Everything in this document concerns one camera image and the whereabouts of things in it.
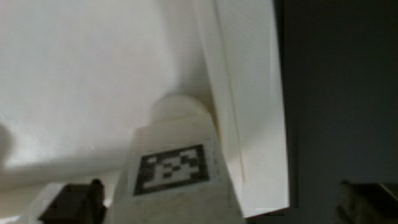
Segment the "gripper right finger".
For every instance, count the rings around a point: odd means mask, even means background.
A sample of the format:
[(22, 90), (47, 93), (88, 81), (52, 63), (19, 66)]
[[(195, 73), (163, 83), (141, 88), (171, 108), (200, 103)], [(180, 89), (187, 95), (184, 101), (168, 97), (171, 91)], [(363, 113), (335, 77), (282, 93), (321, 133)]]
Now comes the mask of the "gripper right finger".
[(398, 183), (342, 182), (335, 224), (398, 224)]

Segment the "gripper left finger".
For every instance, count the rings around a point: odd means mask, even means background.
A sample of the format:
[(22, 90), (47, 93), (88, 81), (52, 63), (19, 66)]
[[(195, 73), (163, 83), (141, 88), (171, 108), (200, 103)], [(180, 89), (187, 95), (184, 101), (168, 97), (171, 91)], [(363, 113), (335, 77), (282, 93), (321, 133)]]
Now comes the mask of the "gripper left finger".
[(38, 220), (44, 224), (104, 224), (106, 213), (106, 185), (95, 179), (63, 187)]

